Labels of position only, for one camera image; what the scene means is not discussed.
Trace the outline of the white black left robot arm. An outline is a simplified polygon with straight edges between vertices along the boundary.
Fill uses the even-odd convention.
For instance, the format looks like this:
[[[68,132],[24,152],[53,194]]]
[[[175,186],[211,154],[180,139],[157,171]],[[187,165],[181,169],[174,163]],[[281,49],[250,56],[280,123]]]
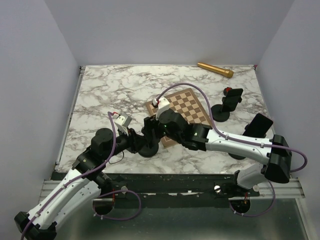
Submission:
[[[99,129],[55,189],[36,207],[15,216],[21,239],[53,240],[58,229],[79,208],[98,196],[104,198],[112,193],[112,181],[103,173],[107,162],[124,150],[138,153],[149,142],[133,129],[119,136],[109,128]]]

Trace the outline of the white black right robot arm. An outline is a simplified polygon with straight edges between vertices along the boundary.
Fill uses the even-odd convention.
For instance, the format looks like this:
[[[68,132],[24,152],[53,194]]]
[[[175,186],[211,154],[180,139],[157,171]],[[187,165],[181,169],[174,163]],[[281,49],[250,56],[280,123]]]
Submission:
[[[192,151],[225,152],[256,161],[256,164],[235,172],[230,191],[236,196],[267,180],[279,184],[290,181],[292,150],[281,135],[275,134],[269,140],[219,134],[209,125],[188,123],[180,113],[171,109],[160,117],[146,117],[142,132],[152,140],[168,137]]]

